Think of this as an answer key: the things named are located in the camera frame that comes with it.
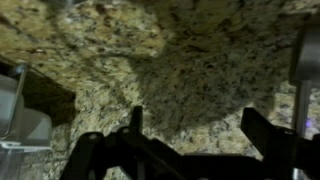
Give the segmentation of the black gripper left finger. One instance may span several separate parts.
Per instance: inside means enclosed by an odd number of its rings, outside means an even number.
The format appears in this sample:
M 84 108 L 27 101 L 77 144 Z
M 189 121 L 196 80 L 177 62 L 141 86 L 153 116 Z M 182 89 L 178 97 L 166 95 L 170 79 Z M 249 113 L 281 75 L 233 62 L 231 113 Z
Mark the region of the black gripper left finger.
M 167 166 L 144 152 L 150 143 L 141 132 L 142 107 L 133 108 L 128 125 L 109 135 L 87 132 L 79 137 L 59 180 L 103 180 L 119 167 L 129 180 L 177 180 Z

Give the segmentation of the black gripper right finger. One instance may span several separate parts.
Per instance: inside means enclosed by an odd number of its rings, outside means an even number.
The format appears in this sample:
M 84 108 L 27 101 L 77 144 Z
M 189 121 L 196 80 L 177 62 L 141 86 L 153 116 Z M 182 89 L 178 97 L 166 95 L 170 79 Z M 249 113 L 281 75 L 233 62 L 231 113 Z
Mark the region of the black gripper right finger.
M 294 169 L 310 180 L 320 180 L 320 141 L 308 140 L 296 131 L 275 126 L 254 108 L 245 108 L 241 131 L 263 156 L 264 179 L 293 180 Z

